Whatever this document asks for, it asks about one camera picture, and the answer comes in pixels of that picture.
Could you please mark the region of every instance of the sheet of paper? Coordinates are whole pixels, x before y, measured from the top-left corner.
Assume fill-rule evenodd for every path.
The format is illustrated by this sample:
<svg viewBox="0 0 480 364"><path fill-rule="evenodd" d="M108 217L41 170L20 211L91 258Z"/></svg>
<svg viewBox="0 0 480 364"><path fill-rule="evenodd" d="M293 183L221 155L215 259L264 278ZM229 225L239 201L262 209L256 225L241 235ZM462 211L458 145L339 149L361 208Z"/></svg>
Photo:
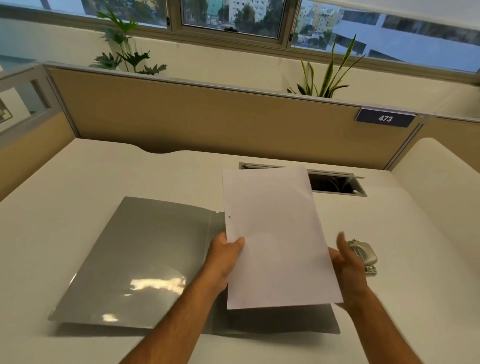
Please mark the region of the sheet of paper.
<svg viewBox="0 0 480 364"><path fill-rule="evenodd" d="M343 302L304 167L224 170L227 240L245 237L227 309Z"/></svg>

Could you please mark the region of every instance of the number sign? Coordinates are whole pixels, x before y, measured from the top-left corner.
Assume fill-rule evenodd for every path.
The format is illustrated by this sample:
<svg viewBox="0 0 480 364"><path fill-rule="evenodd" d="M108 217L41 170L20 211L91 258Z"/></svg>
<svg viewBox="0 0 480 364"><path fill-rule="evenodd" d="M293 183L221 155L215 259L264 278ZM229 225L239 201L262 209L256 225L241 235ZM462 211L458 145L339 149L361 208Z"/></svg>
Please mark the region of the number sign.
<svg viewBox="0 0 480 364"><path fill-rule="evenodd" d="M408 128L410 123L415 119L417 114L407 114L404 112L396 112L380 109L361 108L355 121L371 122L373 124L399 126Z"/></svg>

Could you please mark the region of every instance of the left hand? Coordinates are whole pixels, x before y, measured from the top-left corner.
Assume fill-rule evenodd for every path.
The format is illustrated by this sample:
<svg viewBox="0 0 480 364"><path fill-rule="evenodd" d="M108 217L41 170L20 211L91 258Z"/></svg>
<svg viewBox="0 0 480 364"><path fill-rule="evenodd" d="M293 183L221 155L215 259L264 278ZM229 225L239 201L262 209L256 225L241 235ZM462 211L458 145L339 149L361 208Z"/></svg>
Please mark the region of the left hand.
<svg viewBox="0 0 480 364"><path fill-rule="evenodd" d="M238 238L236 242L228 243L227 234L224 231L210 242L202 274L210 280L216 295L227 287L228 275L235 267L244 244L245 238Z"/></svg>

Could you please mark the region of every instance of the desk surface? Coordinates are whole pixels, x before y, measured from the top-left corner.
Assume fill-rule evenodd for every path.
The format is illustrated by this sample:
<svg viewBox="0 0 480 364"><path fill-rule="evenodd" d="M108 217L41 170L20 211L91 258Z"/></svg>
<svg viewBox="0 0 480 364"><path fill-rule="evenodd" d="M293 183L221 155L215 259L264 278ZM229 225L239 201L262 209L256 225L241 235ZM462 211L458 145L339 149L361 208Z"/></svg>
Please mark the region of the desk surface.
<svg viewBox="0 0 480 364"><path fill-rule="evenodd" d="M124 196L223 211L221 171L239 162L296 164L72 141L0 203L2 361L117 363L143 332L58 325L47 321L50 311ZM325 237L334 246L344 230L373 246L378 276L368 283L420 357L426 363L476 362L480 279L390 172L305 166L365 177L360 183L368 197L314 194ZM202 335L190 363L367 363L350 318L334 311L340 335Z"/></svg>

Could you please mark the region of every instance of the right hand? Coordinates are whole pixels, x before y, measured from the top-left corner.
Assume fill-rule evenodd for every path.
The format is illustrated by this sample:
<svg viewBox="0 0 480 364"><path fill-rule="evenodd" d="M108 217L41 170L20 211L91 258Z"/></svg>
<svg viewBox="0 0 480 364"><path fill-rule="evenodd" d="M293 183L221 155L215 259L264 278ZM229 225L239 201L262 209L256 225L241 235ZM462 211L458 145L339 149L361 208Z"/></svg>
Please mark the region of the right hand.
<svg viewBox="0 0 480 364"><path fill-rule="evenodd" d="M340 306L351 313L368 296L370 289L365 278L363 262L350 250L343 232L338 233L336 245L338 250L329 247L328 252L342 292L344 304Z"/></svg>

